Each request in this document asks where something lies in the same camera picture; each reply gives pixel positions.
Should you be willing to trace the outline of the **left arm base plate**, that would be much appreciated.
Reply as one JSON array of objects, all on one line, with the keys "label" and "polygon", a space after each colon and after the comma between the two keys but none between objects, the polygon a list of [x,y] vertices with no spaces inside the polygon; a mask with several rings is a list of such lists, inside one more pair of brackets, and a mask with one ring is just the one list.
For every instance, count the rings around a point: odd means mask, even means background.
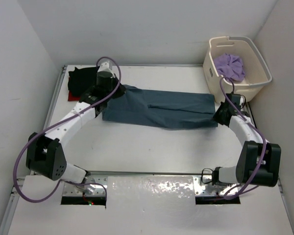
[{"label": "left arm base plate", "polygon": [[108,185],[107,176],[90,176],[84,182],[85,185],[77,183],[64,183],[63,196],[86,196],[86,197],[105,197]]}]

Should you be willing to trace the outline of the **purple t-shirt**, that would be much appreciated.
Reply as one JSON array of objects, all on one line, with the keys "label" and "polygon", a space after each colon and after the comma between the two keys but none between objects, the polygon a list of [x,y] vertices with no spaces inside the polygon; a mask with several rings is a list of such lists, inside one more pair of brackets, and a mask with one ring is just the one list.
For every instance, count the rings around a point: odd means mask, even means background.
[{"label": "purple t-shirt", "polygon": [[214,58],[213,62],[219,75],[237,82],[242,82],[244,80],[244,64],[239,56],[224,53]]}]

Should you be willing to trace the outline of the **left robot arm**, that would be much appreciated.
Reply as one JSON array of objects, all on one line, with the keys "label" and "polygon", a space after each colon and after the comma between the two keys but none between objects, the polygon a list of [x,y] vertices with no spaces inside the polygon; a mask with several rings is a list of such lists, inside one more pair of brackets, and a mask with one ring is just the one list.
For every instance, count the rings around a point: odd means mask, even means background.
[{"label": "left robot arm", "polygon": [[110,69],[99,70],[95,83],[69,113],[43,134],[30,136],[26,167],[53,181],[83,183],[88,172],[68,163],[64,148],[85,124],[103,112],[109,100],[123,94],[124,88],[117,76]]}]

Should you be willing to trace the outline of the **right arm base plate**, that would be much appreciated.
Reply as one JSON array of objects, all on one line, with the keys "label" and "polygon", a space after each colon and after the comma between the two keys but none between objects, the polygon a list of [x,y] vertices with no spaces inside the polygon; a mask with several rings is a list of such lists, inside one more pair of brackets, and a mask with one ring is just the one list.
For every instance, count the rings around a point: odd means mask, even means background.
[{"label": "right arm base plate", "polygon": [[198,197],[223,197],[234,195],[240,189],[237,184],[212,185],[211,175],[196,175],[193,176],[193,188],[195,196]]}]

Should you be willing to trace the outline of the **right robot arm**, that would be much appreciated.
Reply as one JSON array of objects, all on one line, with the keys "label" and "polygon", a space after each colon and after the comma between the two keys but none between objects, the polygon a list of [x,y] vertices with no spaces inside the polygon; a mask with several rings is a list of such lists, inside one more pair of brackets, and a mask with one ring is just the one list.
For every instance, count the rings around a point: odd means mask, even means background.
[{"label": "right robot arm", "polygon": [[241,116],[241,97],[227,94],[224,102],[213,116],[213,120],[233,131],[242,145],[238,162],[233,167],[216,167],[212,173],[212,184],[246,184],[252,176],[258,162],[260,166],[250,184],[273,187],[277,184],[281,158],[281,147],[269,143],[256,130],[248,116]]}]

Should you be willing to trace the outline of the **black t-shirt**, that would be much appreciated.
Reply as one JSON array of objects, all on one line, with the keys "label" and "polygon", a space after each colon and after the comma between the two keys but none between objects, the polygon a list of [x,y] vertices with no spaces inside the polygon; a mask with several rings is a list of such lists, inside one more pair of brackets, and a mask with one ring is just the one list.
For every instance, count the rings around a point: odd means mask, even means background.
[{"label": "black t-shirt", "polygon": [[68,90],[73,97],[81,97],[96,83],[98,67],[88,67],[69,71]]}]

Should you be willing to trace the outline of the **blue-grey t-shirt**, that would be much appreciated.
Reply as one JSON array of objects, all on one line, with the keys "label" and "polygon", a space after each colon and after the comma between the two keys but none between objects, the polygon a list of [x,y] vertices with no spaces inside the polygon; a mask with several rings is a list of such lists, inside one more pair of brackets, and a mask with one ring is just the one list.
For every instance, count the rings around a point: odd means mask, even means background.
[{"label": "blue-grey t-shirt", "polygon": [[109,122],[192,130],[216,128],[212,94],[143,90],[125,86],[124,95],[111,99],[102,112]]}]

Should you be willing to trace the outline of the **red t-shirt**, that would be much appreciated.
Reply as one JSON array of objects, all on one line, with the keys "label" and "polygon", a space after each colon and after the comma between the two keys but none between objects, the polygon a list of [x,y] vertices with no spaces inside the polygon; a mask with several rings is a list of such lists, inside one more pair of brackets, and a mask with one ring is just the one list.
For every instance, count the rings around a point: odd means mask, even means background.
[{"label": "red t-shirt", "polygon": [[71,101],[79,101],[80,97],[81,97],[80,93],[73,93],[72,91],[69,91],[68,101],[69,102],[71,102]]}]

